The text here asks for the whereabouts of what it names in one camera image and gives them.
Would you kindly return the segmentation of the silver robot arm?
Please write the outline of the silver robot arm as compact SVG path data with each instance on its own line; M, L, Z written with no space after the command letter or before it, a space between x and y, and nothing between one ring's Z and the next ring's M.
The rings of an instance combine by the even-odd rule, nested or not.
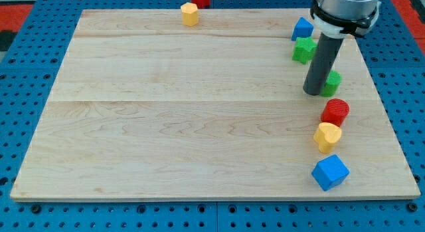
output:
M329 38L364 37L376 24L380 5L380 0L313 0L310 15Z

